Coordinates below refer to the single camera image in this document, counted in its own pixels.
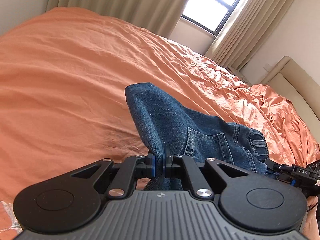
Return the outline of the person's right hand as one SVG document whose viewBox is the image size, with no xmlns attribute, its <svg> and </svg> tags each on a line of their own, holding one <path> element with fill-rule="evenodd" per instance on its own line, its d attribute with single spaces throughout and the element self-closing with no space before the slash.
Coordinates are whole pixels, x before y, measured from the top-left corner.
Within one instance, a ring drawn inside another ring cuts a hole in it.
<svg viewBox="0 0 320 240">
<path fill-rule="evenodd" d="M 312 208 L 312 210 L 308 211 L 307 213 L 302 234 L 308 239 L 319 240 L 319 228 L 318 228 L 318 223 L 316 218 L 318 197 L 310 196 L 307 199 L 307 204 L 308 204 L 308 209 Z"/>
</svg>

